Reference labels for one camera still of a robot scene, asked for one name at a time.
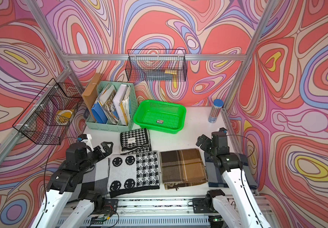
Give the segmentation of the grey black checked scarf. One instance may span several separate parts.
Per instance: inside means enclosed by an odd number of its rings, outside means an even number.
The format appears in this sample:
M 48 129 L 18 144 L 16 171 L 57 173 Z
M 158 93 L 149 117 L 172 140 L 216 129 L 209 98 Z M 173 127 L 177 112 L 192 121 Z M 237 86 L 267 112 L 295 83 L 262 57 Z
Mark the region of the grey black checked scarf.
M 109 158 L 105 158 L 95 164 L 83 175 L 82 183 L 78 184 L 69 201 L 79 199 L 86 191 L 99 192 L 102 195 L 108 194 L 109 180 Z

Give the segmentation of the smiley houndstooth scarf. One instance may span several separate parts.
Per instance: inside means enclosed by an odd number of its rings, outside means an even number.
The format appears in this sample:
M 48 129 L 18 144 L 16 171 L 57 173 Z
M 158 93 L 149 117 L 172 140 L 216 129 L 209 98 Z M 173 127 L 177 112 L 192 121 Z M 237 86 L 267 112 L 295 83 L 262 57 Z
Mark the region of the smiley houndstooth scarf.
M 112 156 L 109 163 L 110 197 L 160 188 L 157 152 Z

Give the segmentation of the brown plaid scarf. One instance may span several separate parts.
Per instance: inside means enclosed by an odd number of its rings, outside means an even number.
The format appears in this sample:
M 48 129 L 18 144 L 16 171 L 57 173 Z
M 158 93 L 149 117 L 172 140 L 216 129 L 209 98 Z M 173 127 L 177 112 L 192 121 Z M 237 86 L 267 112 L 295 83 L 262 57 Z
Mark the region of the brown plaid scarf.
M 207 183 L 207 175 L 198 149 L 160 153 L 162 181 L 165 189 L 178 189 Z

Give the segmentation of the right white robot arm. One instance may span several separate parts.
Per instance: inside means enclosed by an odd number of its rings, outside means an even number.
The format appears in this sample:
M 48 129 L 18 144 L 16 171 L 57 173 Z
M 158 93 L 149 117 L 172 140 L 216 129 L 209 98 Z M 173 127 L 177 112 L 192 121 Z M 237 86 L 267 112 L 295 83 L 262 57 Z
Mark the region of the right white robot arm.
M 231 153 L 228 146 L 227 130 L 220 128 L 211 137 L 201 135 L 196 146 L 210 155 L 214 166 L 225 180 L 234 199 L 234 208 L 226 194 L 220 190 L 209 190 L 205 196 L 208 211 L 217 212 L 226 228 L 270 228 L 264 214 L 249 187 L 244 163 L 239 154 Z

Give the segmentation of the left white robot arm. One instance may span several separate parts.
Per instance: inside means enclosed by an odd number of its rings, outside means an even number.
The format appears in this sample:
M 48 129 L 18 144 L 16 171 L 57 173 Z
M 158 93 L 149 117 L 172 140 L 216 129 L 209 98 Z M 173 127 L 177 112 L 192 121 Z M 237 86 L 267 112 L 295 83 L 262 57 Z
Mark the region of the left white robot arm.
M 102 142 L 91 148 L 86 142 L 76 142 L 66 150 L 66 160 L 51 176 L 32 227 L 54 228 L 69 201 L 78 205 L 63 222 L 63 228 L 79 228 L 94 212 L 103 210 L 108 193 L 109 156 L 113 143 Z

